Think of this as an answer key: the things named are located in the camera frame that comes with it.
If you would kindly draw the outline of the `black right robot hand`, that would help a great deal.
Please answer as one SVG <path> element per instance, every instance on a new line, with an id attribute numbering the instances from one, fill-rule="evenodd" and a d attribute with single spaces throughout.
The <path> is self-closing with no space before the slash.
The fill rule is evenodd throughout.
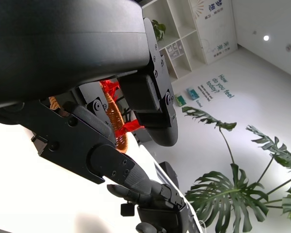
<path id="1" fill-rule="evenodd" d="M 117 184 L 107 185 L 108 191 L 123 198 L 120 214 L 134 216 L 138 212 L 139 233 L 187 233 L 196 229 L 189 205 L 179 192 L 169 184 L 151 181 L 150 194 L 144 195 Z"/>

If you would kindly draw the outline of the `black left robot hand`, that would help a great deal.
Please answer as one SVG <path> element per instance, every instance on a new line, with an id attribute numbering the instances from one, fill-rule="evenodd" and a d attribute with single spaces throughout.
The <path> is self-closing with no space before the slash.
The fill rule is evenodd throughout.
<path id="1" fill-rule="evenodd" d="M 178 139 L 173 89 L 151 21 L 133 0 L 0 0 L 0 123 L 45 143 L 40 156 L 97 184 L 139 193 L 152 182 L 115 147 L 110 124 L 72 100 L 117 78 L 140 125 L 159 145 Z"/>

